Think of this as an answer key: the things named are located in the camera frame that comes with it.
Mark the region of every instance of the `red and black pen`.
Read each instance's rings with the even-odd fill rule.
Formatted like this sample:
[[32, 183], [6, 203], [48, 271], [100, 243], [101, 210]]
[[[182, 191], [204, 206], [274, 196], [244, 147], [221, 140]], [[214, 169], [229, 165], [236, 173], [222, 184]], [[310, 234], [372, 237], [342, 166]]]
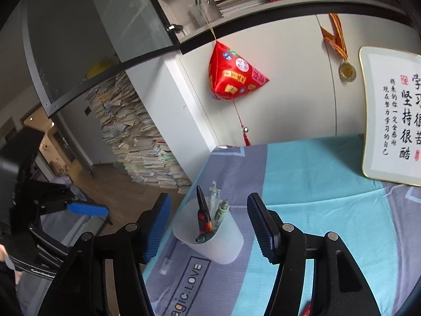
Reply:
[[212, 220], [209, 214], [209, 208], [206, 204], [205, 196], [201, 187], [196, 186], [197, 202], [199, 203], [199, 211], [197, 212], [197, 220], [199, 221], [199, 233], [212, 232]]

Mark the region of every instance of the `person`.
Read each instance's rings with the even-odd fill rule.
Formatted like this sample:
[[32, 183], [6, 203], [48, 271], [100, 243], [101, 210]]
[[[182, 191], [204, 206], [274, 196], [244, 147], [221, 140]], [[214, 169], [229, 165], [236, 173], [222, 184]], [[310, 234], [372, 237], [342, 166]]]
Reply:
[[7, 316], [23, 316], [16, 296], [16, 285], [22, 273], [8, 268], [5, 263], [6, 257], [6, 249], [0, 245], [0, 313]]

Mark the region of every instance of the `paper pile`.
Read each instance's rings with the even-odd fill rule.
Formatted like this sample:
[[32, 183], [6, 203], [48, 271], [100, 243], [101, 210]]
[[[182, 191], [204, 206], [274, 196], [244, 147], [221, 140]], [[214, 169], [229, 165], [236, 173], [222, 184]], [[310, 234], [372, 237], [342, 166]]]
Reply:
[[179, 193], [187, 193], [191, 181], [159, 133], [125, 72], [92, 88], [87, 100], [101, 122], [103, 140], [111, 146], [132, 181], [178, 188]]

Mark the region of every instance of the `white plastic cup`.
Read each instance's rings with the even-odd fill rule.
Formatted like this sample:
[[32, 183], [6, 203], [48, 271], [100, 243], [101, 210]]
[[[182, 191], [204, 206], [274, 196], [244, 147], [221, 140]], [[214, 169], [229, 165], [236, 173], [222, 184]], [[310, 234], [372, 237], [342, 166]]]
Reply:
[[229, 211], [219, 225], [215, 235], [203, 244], [196, 243], [199, 235], [197, 212], [199, 204], [197, 198], [188, 201], [177, 216], [173, 225], [173, 232], [177, 239], [185, 243], [197, 253], [204, 255], [218, 264], [232, 263], [239, 255], [244, 244], [243, 234], [238, 229]]

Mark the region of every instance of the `wooden floor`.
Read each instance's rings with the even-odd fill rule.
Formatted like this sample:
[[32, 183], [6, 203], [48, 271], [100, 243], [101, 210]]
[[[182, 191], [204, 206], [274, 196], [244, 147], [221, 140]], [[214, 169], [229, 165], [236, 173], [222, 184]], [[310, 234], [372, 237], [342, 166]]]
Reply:
[[[106, 225], [102, 234], [114, 233], [125, 224], [136, 222], [143, 211], [153, 207], [161, 192], [167, 192], [171, 196], [173, 206], [170, 219], [184, 198], [184, 195], [177, 193], [176, 189], [162, 189], [133, 183], [127, 174], [111, 164], [95, 166], [92, 178], [76, 162], [70, 168], [69, 175], [74, 184], [87, 193], [90, 198], [109, 208], [113, 225]], [[109, 311], [111, 316], [118, 316], [112, 262], [107, 261], [106, 274]]]

